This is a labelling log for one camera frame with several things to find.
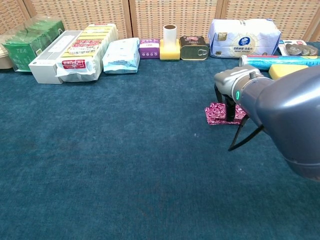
teal carpet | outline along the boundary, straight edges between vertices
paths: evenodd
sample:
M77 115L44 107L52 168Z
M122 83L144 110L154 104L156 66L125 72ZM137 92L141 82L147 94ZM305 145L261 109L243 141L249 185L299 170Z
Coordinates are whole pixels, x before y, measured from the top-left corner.
M62 85L0 71L0 239L318 240L320 183L265 133L228 152L237 127L207 124L214 74L237 65L141 60Z

canned tin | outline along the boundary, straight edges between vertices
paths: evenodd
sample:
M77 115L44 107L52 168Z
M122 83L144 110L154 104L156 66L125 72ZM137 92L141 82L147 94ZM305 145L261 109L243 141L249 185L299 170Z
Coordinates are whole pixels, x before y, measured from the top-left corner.
M205 60L210 49L203 36L182 36L180 41L180 58L182 60Z

light blue package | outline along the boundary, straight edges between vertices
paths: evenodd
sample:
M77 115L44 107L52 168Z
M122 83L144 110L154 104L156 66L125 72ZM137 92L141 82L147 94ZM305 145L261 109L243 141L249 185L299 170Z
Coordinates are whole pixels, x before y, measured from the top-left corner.
M140 54L138 37L110 42L102 58L106 74L135 74L138 72Z

robotic arm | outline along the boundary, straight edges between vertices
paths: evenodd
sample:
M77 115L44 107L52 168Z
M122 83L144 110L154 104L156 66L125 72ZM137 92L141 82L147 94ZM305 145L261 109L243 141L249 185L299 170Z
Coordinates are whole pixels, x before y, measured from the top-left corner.
M320 181L320 66L274 81L245 65L217 73L214 82L226 98L227 120L240 105L296 174Z

white box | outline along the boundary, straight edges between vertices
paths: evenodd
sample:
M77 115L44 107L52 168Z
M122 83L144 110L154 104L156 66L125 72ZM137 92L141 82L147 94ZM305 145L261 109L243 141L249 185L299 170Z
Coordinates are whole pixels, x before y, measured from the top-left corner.
M210 56L273 55L280 36L277 26L268 19L214 19L208 33Z
M67 47L82 33L82 31L64 31L28 66L38 84L62 84L57 77L57 59Z

